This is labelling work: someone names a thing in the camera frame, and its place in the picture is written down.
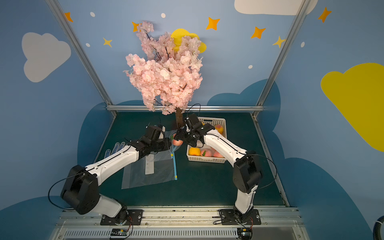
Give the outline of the pink peach large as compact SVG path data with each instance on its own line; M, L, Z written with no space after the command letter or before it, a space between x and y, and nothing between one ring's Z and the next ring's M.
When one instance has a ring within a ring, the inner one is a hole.
M175 140L175 136L176 134L173 134L171 139L172 139L172 144L174 146L181 146L183 144L183 141L182 140Z

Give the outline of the clear zip-top bag blue zipper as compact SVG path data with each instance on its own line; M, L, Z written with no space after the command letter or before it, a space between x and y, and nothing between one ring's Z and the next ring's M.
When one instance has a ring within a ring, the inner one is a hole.
M164 152L160 152L161 160L158 161L160 165L160 174L161 177L165 179L163 182L175 181L177 177L177 166L176 166L176 151L180 149L181 145L174 145L174 134L176 130L165 131L166 137L170 138L171 146L170 149Z

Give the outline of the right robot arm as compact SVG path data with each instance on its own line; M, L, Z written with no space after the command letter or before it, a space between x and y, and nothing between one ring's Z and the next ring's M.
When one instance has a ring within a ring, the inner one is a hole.
M203 124L195 114L184 119L186 126L176 133L176 139L193 148L210 147L221 154L233 167L233 182L238 189L234 211L247 217L254 209L253 200L263 178L259 155L242 149L210 124Z

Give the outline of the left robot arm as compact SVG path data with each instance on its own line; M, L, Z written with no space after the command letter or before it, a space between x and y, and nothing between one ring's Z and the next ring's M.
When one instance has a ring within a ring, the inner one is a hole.
M124 216L127 208L117 200L101 195L99 186L149 154L169 150L172 143L166 137L165 129L162 125L148 126L140 139L131 141L109 157L86 167L74 166L64 183L61 198L80 215L94 212L110 218Z

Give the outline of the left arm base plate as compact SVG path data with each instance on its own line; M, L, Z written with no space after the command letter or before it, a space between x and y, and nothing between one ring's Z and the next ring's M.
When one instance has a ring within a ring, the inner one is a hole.
M102 216L101 226L140 226L143 220L144 210L127 209L122 210L116 217L111 218L106 215Z

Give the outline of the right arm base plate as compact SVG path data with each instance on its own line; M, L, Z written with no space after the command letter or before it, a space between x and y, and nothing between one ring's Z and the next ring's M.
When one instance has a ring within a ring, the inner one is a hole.
M234 209L220 209L218 210L219 217L221 218L222 225L261 225L261 216L259 211L251 209L245 214L241 214L238 210Z

